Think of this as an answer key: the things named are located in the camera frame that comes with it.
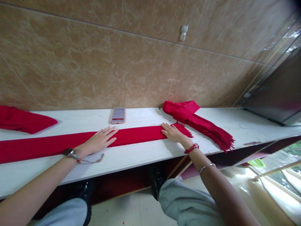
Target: wrist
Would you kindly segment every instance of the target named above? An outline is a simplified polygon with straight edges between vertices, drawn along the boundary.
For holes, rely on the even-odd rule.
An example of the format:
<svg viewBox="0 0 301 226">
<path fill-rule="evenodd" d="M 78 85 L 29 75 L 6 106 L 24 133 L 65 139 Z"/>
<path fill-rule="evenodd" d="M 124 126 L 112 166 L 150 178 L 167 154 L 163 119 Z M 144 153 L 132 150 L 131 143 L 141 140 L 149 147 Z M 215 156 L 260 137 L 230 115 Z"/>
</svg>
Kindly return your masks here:
<svg viewBox="0 0 301 226">
<path fill-rule="evenodd" d="M 87 149 L 82 145 L 79 145 L 79 146 L 75 147 L 74 150 L 76 151 L 76 154 L 78 155 L 78 157 L 80 159 L 83 159 L 83 158 L 85 158 L 86 156 L 89 155 Z"/>
<path fill-rule="evenodd" d="M 190 149 L 194 145 L 193 141 L 191 139 L 189 139 L 189 138 L 188 139 L 184 139 L 183 141 L 180 142 L 180 144 L 183 146 L 183 148 L 185 150 Z"/>
</svg>

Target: black shoe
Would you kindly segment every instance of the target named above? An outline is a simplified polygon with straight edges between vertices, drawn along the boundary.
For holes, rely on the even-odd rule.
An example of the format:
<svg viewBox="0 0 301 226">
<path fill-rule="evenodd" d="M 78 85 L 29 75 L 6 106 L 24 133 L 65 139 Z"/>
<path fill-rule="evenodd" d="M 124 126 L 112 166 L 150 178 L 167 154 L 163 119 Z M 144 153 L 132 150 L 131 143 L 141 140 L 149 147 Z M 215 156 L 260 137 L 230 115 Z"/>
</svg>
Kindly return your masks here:
<svg viewBox="0 0 301 226">
<path fill-rule="evenodd" d="M 90 223 L 90 220 L 91 220 L 91 216 L 92 216 L 92 208 L 91 208 L 91 206 L 88 206 L 87 217 L 86 217 L 86 220 L 85 220 L 83 226 L 88 226 L 88 224 Z"/>
<path fill-rule="evenodd" d="M 166 181 L 165 172 L 161 166 L 155 165 L 149 168 L 149 175 L 153 182 L 153 185 L 151 186 L 151 194 L 158 201 L 160 189 Z"/>
<path fill-rule="evenodd" d="M 95 181 L 93 178 L 81 180 L 70 184 L 70 196 L 68 199 L 81 198 L 89 204 L 90 198 L 95 191 Z"/>
</svg>

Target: green bucket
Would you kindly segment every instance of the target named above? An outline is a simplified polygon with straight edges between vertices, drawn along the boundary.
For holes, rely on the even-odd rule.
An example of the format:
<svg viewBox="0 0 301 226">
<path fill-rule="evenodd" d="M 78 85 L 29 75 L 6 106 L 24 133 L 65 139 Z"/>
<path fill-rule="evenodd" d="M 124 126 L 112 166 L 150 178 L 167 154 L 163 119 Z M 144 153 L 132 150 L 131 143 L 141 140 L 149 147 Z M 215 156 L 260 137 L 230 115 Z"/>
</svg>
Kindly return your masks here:
<svg viewBox="0 0 301 226">
<path fill-rule="evenodd" d="M 266 165 L 264 164 L 264 162 L 261 159 L 254 159 L 254 160 L 248 161 L 247 163 L 249 163 L 251 166 L 255 166 L 255 167 L 261 167 L 261 168 L 266 167 Z"/>
</svg>

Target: silver bangle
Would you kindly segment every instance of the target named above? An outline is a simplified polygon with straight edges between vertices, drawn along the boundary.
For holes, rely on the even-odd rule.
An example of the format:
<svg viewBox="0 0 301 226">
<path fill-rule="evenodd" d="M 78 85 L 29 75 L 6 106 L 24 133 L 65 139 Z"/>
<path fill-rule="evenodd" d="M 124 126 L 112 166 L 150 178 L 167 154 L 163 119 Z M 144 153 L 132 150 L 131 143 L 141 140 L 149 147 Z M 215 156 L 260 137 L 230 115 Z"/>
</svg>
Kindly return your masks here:
<svg viewBox="0 0 301 226">
<path fill-rule="evenodd" d="M 211 166 L 215 166 L 214 163 L 210 163 L 210 164 L 207 164 L 207 165 L 203 166 L 203 167 L 200 169 L 200 171 L 198 172 L 199 175 L 201 175 L 202 171 L 203 171 L 207 166 L 210 166 L 210 165 L 211 165 Z"/>
</svg>

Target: person's left hand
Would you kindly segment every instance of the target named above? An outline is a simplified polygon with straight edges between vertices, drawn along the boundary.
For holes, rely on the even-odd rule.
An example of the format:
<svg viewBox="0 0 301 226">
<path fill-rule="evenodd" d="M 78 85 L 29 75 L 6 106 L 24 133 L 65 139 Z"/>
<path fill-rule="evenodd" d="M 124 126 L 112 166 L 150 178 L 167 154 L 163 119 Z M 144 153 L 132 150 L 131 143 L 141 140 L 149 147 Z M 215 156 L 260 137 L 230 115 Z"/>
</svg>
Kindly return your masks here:
<svg viewBox="0 0 301 226">
<path fill-rule="evenodd" d="M 75 150 L 80 151 L 84 156 L 102 151 L 116 140 L 116 138 L 113 138 L 108 141 L 108 139 L 110 139 L 119 130 L 114 129 L 115 126 L 112 128 L 109 126 L 106 129 L 99 130 L 85 143 L 77 146 Z"/>
</svg>

